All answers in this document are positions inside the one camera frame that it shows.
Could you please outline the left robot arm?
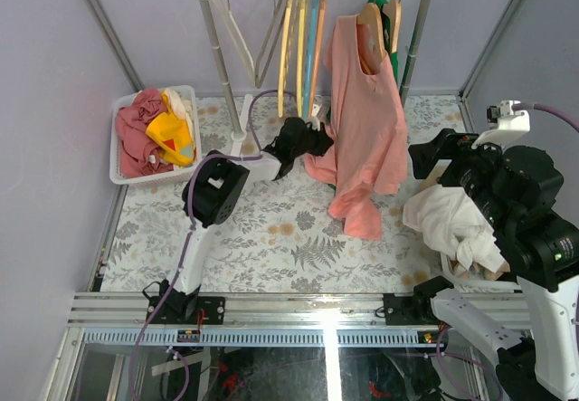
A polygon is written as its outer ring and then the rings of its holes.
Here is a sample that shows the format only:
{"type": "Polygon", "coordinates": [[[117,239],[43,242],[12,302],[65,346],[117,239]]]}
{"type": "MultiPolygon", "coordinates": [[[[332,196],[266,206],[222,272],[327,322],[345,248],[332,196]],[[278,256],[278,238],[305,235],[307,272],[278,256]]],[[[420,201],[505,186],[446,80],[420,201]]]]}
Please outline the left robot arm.
{"type": "Polygon", "coordinates": [[[147,323],[200,323],[204,309],[198,304],[204,263],[218,226],[231,216],[248,183],[285,177],[297,158],[321,157],[334,141],[325,125],[287,118],[278,136],[257,154],[226,156],[211,151],[195,169],[182,194],[184,211],[191,221],[173,274],[157,283],[158,295],[148,292],[147,323]]]}

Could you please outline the salmon pink t shirt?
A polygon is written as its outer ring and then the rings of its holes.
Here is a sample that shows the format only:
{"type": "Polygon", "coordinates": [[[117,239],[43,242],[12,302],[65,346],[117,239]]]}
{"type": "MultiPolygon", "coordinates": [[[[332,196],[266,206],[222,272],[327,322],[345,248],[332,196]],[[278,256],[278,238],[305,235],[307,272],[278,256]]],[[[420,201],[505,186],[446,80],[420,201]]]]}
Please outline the salmon pink t shirt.
{"type": "Polygon", "coordinates": [[[391,61],[370,51],[371,33],[353,15],[336,19],[325,64],[331,73],[333,145],[321,157],[307,154],[304,167],[334,186],[329,214],[344,232],[379,240],[382,220],[372,194],[391,196],[407,178],[407,126],[391,61]]]}

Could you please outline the wooden hanger with green shirt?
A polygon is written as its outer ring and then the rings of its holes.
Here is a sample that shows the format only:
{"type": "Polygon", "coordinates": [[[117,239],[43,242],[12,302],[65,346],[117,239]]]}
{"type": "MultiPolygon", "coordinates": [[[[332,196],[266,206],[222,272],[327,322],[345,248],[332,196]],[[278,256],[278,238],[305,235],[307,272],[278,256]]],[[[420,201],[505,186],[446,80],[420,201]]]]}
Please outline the wooden hanger with green shirt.
{"type": "Polygon", "coordinates": [[[380,72],[380,65],[389,56],[384,43],[384,26],[376,0],[368,0],[356,17],[358,32],[365,37],[357,43],[358,58],[362,72],[374,75],[380,72]]]}

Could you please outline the white garment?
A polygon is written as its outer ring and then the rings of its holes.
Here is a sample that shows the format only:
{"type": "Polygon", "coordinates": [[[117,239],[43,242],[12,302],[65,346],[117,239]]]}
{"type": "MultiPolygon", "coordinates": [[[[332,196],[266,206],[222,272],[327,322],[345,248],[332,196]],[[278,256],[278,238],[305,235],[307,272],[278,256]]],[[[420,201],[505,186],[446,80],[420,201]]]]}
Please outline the white garment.
{"type": "Polygon", "coordinates": [[[403,206],[403,224],[465,270],[473,264],[489,272],[505,270],[494,229],[461,187],[434,185],[411,197],[403,206]]]}

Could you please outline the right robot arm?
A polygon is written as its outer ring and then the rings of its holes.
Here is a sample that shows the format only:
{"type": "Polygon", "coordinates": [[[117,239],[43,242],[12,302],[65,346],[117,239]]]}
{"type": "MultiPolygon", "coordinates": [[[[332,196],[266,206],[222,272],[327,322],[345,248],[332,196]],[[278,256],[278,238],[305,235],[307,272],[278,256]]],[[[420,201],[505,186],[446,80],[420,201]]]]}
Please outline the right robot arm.
{"type": "Polygon", "coordinates": [[[544,150],[501,148],[476,135],[443,129],[408,148],[413,175],[425,178],[441,159],[439,182],[465,190],[489,222],[500,253],[527,302],[532,335],[504,328],[443,279],[417,296],[414,317],[444,321],[476,347],[512,400],[578,397],[578,229],[553,210],[564,178],[544,150]]]}

